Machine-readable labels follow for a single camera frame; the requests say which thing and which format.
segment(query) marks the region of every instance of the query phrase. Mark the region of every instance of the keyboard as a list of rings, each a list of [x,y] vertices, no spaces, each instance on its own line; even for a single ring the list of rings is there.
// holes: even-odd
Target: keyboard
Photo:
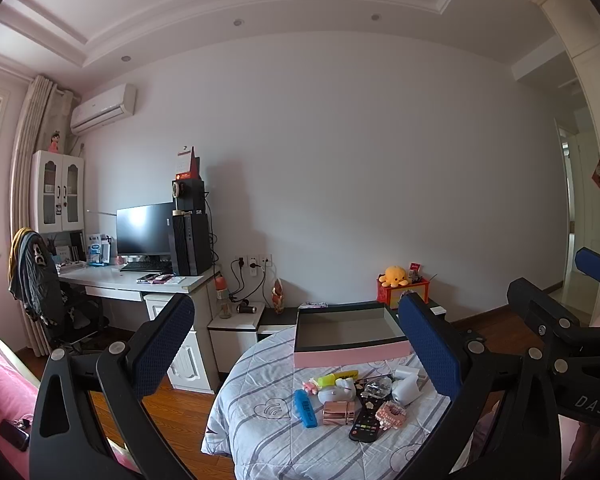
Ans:
[[[171,262],[129,262],[120,270],[134,270],[135,272],[160,272],[166,274],[171,272]]]

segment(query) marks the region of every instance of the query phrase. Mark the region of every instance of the air conditioner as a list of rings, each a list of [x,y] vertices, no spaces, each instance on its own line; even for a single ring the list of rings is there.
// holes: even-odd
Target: air conditioner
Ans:
[[[71,114],[71,133],[77,136],[134,114],[136,87],[123,84],[75,107]]]

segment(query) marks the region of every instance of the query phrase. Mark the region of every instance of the blue highlighter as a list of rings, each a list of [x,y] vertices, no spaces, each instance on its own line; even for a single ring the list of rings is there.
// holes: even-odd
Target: blue highlighter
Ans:
[[[318,420],[315,418],[314,409],[311,406],[311,400],[304,390],[294,391],[294,403],[298,416],[305,428],[315,428],[318,425]]]

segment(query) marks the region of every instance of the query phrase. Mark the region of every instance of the ceiling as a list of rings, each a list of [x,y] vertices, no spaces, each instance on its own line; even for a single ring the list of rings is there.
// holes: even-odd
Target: ceiling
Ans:
[[[572,110],[587,106],[580,80],[566,51],[538,66],[518,81],[560,99]]]
[[[0,66],[85,92],[192,48],[304,30],[420,38],[505,64],[553,33],[529,0],[4,0]]]

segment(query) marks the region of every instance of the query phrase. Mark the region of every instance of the striped bedsheet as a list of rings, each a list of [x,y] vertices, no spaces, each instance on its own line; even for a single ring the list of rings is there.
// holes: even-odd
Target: striped bedsheet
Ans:
[[[321,403],[311,396],[317,428],[305,428],[293,407],[302,382],[338,370],[361,377],[389,373],[398,364],[422,367],[415,354],[341,368],[294,368],[295,327],[247,350],[211,409],[202,451],[231,456],[238,480],[391,480],[423,444],[449,404],[430,381],[408,407],[408,422],[372,444],[349,439],[350,426],[322,425]],[[464,465],[469,444],[459,460]]]

